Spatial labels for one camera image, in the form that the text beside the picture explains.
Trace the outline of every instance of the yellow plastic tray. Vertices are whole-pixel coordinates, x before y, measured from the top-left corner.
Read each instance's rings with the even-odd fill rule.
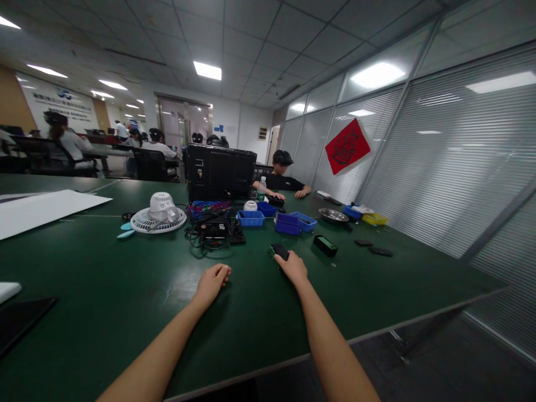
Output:
[[[363,221],[365,221],[368,224],[371,224],[372,226],[382,226],[387,224],[388,218],[380,215],[380,214],[363,214],[363,217],[361,218]]]

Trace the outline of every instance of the red paper decoration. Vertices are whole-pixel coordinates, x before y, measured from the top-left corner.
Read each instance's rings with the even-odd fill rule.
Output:
[[[365,139],[357,119],[352,120],[326,145],[326,152],[334,175],[370,152],[369,143]]]

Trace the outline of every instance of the white desk fan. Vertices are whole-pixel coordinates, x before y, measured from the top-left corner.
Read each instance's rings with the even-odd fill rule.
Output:
[[[130,219],[132,229],[140,233],[171,232],[186,223],[186,214],[177,208],[169,193],[155,193],[149,208],[142,209]]]

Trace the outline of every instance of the metal bowl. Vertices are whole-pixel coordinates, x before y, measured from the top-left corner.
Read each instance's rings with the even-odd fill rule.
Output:
[[[348,217],[344,215],[341,212],[328,209],[328,208],[322,208],[319,209],[318,212],[320,212],[320,215],[322,216],[322,219],[331,223],[344,223],[348,222]]]

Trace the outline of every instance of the plastic bottle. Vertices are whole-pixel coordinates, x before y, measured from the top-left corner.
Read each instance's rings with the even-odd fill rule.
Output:
[[[266,194],[266,176],[261,177],[261,183],[259,183],[259,187],[257,187],[257,202],[264,201],[264,196]]]

